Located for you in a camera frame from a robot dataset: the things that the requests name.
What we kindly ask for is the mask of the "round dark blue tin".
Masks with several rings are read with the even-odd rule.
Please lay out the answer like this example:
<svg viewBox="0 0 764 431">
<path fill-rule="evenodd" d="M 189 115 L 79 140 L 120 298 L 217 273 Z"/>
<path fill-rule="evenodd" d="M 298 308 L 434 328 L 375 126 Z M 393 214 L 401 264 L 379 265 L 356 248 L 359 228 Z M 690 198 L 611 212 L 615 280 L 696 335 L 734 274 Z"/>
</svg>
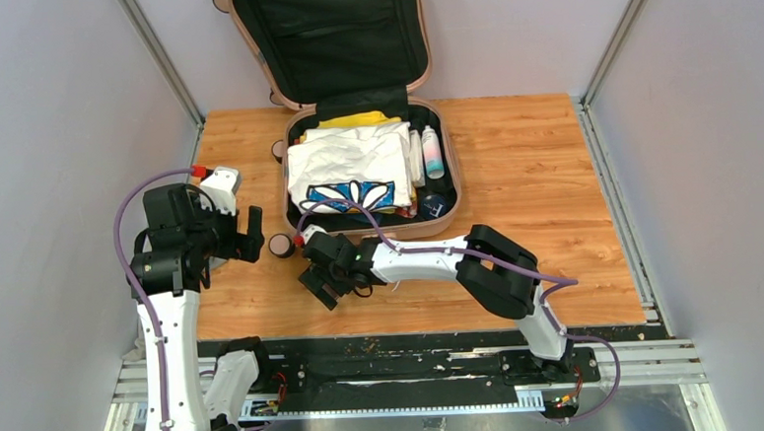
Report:
<svg viewBox="0 0 764 431">
<path fill-rule="evenodd" d="M 427 221 L 438 220 L 450 210 L 447 200 L 440 194 L 428 193 L 419 199 L 417 213 Z"/>
</svg>

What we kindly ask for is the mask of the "white rectangular tube box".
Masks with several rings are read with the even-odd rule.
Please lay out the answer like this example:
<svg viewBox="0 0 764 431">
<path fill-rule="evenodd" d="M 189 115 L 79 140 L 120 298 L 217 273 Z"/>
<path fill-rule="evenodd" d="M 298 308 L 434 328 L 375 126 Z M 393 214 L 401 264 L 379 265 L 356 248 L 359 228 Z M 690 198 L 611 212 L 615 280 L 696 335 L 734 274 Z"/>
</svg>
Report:
<svg viewBox="0 0 764 431">
<path fill-rule="evenodd" d="M 425 177 L 422 139 L 420 137 L 418 130 L 411 129 L 409 131 L 409 140 L 410 140 L 409 159 L 410 159 L 410 170 L 411 170 L 413 185 L 416 188 L 423 187 L 426 185 L 426 177 Z"/>
</svg>

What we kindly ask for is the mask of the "red white tie-dye shorts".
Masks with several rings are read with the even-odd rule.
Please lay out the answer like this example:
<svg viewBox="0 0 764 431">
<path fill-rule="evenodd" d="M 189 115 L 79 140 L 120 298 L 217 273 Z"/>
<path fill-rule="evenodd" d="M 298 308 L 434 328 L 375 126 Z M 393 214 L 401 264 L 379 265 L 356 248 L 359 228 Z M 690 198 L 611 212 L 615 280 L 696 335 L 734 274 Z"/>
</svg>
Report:
<svg viewBox="0 0 764 431">
<path fill-rule="evenodd" d="M 400 218 L 414 219 L 418 215 L 418 200 L 414 198 L 409 205 L 396 207 L 391 214 Z"/>
</svg>

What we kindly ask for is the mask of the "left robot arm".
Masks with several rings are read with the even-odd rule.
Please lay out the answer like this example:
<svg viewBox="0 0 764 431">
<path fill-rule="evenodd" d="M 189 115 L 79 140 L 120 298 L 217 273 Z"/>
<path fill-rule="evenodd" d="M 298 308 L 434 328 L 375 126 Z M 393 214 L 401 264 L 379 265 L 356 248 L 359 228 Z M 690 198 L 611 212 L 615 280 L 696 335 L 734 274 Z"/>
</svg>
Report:
<svg viewBox="0 0 764 431">
<path fill-rule="evenodd" d="M 241 431 L 248 392 L 272 385 L 274 368 L 259 337 L 226 344 L 213 381 L 201 384 L 197 324 L 201 291 L 211 284 L 214 259 L 256 262 L 264 244 L 262 211 L 249 207 L 238 230 L 238 179 L 176 182 L 144 193 L 147 228 L 121 263 L 143 330 L 147 358 L 145 431 Z"/>
</svg>

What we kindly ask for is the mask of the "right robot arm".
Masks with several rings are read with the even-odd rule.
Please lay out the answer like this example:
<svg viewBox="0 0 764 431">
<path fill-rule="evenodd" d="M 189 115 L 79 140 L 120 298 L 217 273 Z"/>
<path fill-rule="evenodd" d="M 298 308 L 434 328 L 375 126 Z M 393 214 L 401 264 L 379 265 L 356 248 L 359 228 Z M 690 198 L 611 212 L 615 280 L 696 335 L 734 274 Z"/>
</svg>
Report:
<svg viewBox="0 0 764 431">
<path fill-rule="evenodd" d="M 487 312 L 514 321 L 528 344 L 536 372 L 546 381 L 574 372 L 574 342 L 547 303 L 544 283 L 572 286 L 574 279 L 538 271 L 537 257 L 493 228 L 476 224 L 468 234 L 438 242 L 343 235 L 297 235 L 308 268 L 300 282 L 333 310 L 347 294 L 370 297 L 374 288 L 403 281 L 459 284 Z"/>
</svg>

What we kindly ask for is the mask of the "yellow garment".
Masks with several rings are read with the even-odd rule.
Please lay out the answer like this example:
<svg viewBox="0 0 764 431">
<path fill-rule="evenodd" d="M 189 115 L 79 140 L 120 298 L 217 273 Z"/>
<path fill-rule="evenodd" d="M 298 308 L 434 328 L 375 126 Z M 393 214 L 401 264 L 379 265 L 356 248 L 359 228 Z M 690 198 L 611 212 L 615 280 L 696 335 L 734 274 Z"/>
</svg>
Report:
<svg viewBox="0 0 764 431">
<path fill-rule="evenodd" d="M 361 126 L 379 126 L 380 124 L 401 122 L 401 117 L 386 116 L 381 110 L 362 111 L 341 115 L 330 119 L 324 119 L 317 125 L 318 129 L 323 128 L 342 128 L 342 127 L 361 127 Z"/>
</svg>

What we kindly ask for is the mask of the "white pink bottle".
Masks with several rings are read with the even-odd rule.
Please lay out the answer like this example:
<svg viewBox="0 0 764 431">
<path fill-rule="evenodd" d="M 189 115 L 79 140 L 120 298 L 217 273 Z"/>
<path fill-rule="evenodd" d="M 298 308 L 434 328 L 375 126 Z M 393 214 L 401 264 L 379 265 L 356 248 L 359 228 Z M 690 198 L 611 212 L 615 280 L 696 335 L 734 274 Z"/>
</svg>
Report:
<svg viewBox="0 0 764 431">
<path fill-rule="evenodd" d="M 420 139 L 422 141 L 422 155 L 426 177 L 430 180 L 443 178 L 445 176 L 445 163 L 437 132 L 432 126 L 426 125 Z"/>
</svg>

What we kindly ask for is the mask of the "white t-shirt blue print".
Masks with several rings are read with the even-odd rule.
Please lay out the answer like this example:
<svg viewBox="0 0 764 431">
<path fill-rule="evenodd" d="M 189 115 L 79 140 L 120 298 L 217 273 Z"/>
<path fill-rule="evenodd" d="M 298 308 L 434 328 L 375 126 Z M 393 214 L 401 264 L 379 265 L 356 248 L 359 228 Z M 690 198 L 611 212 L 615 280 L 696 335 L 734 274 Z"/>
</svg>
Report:
<svg viewBox="0 0 764 431">
<path fill-rule="evenodd" d="M 289 199 L 303 212 L 326 198 L 373 212 L 411 207 L 409 129 L 408 121 L 308 129 L 287 149 Z"/>
</svg>

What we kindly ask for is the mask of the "pink suitcase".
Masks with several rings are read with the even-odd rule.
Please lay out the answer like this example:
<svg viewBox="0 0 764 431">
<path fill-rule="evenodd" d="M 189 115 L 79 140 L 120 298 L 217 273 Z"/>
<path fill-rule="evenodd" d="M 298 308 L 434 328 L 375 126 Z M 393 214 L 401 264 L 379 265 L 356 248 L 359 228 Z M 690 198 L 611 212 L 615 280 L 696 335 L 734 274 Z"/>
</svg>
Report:
<svg viewBox="0 0 764 431">
<path fill-rule="evenodd" d="M 231 16 L 278 102 L 292 111 L 283 141 L 293 145 L 324 119 L 361 111 L 431 128 L 440 141 L 444 175 L 417 196 L 445 201 L 437 217 L 383 214 L 398 240 L 438 235 L 462 198 L 458 156 L 438 108 L 415 95 L 432 71 L 421 0 L 213 0 Z"/>
</svg>

